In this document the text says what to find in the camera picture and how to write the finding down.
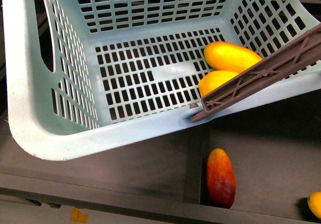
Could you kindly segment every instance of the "plastic laundry basket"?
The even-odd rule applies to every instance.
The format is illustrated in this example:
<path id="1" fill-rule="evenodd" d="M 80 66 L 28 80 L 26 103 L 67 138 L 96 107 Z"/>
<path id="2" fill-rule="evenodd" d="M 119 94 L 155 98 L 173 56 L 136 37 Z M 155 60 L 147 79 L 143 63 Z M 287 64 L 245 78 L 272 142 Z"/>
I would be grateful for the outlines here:
<path id="1" fill-rule="evenodd" d="M 9 123 L 30 154 L 67 160 L 321 88 L 321 64 L 193 124 L 210 42 L 266 57 L 318 24 L 298 0 L 44 0 L 54 63 L 41 56 L 34 0 L 3 0 Z"/>

